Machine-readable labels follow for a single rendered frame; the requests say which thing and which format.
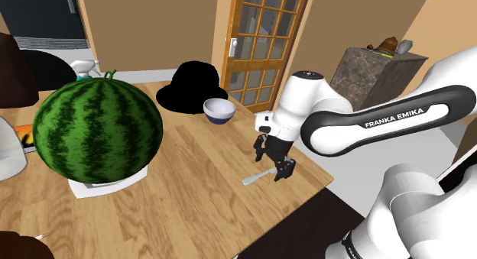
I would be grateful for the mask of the white dome-shaped object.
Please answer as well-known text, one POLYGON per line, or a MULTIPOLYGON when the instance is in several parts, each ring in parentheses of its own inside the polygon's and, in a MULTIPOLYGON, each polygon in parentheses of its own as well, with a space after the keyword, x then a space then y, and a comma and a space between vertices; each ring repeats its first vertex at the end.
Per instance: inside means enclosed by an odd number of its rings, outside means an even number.
POLYGON ((14 128, 0 116, 0 181, 17 176, 28 165, 14 128))

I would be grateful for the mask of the white and blue bowl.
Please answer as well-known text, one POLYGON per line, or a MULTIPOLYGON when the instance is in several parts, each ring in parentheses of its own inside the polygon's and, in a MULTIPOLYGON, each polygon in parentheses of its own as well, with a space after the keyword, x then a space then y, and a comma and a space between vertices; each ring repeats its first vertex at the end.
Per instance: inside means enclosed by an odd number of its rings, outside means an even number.
POLYGON ((235 105, 226 99, 212 98, 203 103, 203 111, 214 125, 223 125, 235 114, 235 105))

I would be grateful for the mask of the wooden glass-pane door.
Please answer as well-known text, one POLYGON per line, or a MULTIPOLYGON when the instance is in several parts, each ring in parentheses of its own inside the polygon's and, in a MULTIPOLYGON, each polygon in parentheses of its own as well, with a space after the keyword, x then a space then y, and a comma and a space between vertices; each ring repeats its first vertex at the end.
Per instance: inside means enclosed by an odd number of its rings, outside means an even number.
POLYGON ((249 111, 273 109, 307 0, 232 0, 221 87, 249 111))

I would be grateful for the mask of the black hat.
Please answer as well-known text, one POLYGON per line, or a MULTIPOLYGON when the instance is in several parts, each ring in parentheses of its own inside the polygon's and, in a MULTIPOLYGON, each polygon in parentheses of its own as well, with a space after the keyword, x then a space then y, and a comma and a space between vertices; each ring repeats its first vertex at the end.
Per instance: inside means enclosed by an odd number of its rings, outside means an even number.
POLYGON ((171 82, 157 91, 156 100, 163 108, 184 114, 203 114, 207 99, 228 99, 219 86, 219 74, 209 63, 191 60, 182 63, 171 82))

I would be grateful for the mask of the dark robot stand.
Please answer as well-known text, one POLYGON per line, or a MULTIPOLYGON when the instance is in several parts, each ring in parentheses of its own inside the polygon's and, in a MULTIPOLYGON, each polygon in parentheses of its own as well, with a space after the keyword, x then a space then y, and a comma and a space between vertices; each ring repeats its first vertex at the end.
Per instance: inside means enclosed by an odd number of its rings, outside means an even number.
POLYGON ((325 259, 326 248, 363 220, 362 215, 324 188, 249 245, 237 259, 325 259))

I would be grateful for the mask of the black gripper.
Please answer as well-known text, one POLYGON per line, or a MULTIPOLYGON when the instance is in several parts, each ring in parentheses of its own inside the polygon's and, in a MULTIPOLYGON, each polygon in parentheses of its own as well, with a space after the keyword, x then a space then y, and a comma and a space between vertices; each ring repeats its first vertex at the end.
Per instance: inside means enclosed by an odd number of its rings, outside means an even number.
POLYGON ((284 141, 275 136, 267 136, 266 134, 259 135, 254 143, 256 162, 260 161, 265 153, 274 161, 274 165, 277 169, 274 178, 275 182, 280 179, 287 179, 293 174, 296 161, 287 157, 292 145, 293 141, 284 141))

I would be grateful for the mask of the black refrigerator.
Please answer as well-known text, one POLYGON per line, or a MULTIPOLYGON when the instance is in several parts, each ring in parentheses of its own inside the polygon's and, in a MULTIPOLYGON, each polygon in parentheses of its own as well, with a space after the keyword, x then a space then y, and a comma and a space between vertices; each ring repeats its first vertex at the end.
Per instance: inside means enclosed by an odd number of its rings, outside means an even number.
POLYGON ((0 0, 0 14, 20 48, 89 48, 76 0, 0 0))

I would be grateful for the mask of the stone-patterned cabinet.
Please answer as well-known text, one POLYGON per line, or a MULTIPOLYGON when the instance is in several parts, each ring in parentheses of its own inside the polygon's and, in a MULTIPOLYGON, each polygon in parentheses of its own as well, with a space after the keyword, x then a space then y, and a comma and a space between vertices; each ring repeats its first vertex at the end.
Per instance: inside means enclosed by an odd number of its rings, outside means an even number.
POLYGON ((349 47, 330 85, 356 111, 396 99, 427 60, 411 53, 411 47, 410 40, 399 42, 396 37, 378 47, 349 47))

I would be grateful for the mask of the wooden table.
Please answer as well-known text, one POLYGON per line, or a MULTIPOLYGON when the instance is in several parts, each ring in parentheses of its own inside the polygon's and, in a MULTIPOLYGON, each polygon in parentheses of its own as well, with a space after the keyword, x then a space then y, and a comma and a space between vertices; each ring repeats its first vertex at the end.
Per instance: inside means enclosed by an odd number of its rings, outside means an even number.
POLYGON ((148 175, 106 196, 77 199, 36 153, 0 182, 0 230, 41 235, 55 259, 232 259, 332 181, 298 149, 291 177, 255 161, 254 115, 224 125, 161 110, 164 137, 148 175))

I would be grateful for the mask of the white square plate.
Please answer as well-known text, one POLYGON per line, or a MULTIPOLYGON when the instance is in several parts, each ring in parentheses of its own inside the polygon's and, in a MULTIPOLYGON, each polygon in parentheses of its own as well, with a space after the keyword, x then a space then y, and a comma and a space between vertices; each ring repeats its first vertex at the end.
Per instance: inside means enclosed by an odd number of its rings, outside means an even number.
POLYGON ((89 184, 79 183, 74 180, 68 180, 68 183, 74 196, 77 199, 83 199, 95 196, 104 196, 118 192, 144 179, 147 175, 148 165, 146 165, 143 169, 128 178, 112 183, 89 184))

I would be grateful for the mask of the dark brown chair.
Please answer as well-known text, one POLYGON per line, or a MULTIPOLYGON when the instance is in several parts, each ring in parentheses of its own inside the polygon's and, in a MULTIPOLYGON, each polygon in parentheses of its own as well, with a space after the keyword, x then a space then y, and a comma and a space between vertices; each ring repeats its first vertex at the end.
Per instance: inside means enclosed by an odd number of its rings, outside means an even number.
POLYGON ((17 42, 0 32, 0 108, 28 107, 38 100, 34 76, 17 42))

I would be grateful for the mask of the silver table knife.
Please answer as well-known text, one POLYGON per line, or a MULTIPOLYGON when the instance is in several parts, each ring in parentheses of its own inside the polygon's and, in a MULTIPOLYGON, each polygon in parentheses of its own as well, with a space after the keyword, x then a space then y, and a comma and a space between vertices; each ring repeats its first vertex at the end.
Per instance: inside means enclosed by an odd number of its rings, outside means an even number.
POLYGON ((254 175, 254 176, 249 176, 249 177, 244 178, 244 179, 242 180, 242 184, 243 184, 244 186, 248 186, 248 185, 252 184, 254 181, 260 179, 261 177, 263 177, 263 176, 265 176, 265 175, 267 175, 267 174, 276 173, 276 172, 277 172, 277 168, 276 168, 276 167, 272 167, 272 168, 270 168, 270 169, 268 169, 268 170, 265 170, 265 171, 263 171, 263 172, 261 172, 261 173, 258 173, 258 174, 256 174, 256 175, 254 175))

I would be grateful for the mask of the brown rounded object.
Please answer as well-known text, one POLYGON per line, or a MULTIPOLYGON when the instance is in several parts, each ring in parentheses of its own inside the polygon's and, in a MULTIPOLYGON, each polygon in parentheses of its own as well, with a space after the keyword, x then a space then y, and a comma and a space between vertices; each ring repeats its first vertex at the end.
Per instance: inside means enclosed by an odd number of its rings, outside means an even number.
POLYGON ((15 231, 0 231, 0 259, 55 259, 40 240, 15 231))

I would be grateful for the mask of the black round chair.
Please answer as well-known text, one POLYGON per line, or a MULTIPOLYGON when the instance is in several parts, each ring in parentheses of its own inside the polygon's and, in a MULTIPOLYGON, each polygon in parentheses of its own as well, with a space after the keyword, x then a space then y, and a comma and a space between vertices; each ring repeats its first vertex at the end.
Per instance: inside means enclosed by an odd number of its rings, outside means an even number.
POLYGON ((74 70, 59 57, 39 50, 21 50, 21 52, 39 91, 57 90, 76 81, 74 70))

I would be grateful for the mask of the green striped watermelon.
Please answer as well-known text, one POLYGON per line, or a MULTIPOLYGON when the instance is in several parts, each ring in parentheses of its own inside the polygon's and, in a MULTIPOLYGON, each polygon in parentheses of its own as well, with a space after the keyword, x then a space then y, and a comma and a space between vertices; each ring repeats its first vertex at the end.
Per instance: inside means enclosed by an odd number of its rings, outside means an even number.
POLYGON ((126 179, 147 166, 163 137, 161 114, 139 88, 108 71, 49 95, 34 117, 33 139, 45 164, 80 183, 126 179))

